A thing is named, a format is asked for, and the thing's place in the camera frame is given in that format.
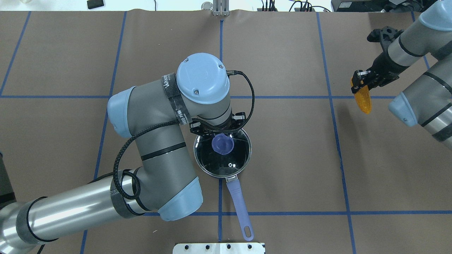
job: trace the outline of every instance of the purple lid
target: purple lid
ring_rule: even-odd
[[[234,140],[223,133],[215,135],[212,139],[212,148],[221,155],[227,155],[234,149]]]

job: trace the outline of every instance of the saucepan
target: saucepan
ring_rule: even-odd
[[[231,134],[198,136],[193,151],[196,162],[204,172],[218,179],[226,179],[243,238],[251,241],[254,231],[237,177],[250,160],[251,141],[248,134],[240,129]]]

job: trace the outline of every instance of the black device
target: black device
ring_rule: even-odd
[[[436,0],[331,0],[336,12],[422,12]]]
[[[88,0],[86,1],[86,4],[88,5],[88,9],[94,9],[97,7],[102,7],[104,5],[103,0]]]

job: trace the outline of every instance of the light blue joint cap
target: light blue joint cap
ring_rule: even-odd
[[[121,137],[132,137],[129,130],[129,124],[127,122],[127,106],[129,104],[130,94],[135,87],[136,86],[133,86],[125,91],[115,94],[108,100],[108,118],[113,124],[113,128],[116,133]]]
[[[175,221],[194,213],[201,207],[202,202],[201,186],[199,178],[196,177],[157,212],[162,220]]]
[[[404,124],[411,127],[418,123],[416,115],[411,108],[410,103],[405,97],[405,94],[401,92],[394,100],[389,103],[389,111],[391,111],[396,117],[398,117]]]
[[[438,31],[452,31],[452,0],[440,0],[421,13],[419,21]]]
[[[217,103],[229,92],[226,67],[207,53],[196,53],[182,61],[176,80],[181,93],[199,104]]]

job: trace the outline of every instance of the white label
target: white label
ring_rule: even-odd
[[[352,2],[340,3],[339,8],[348,8],[352,5]]]

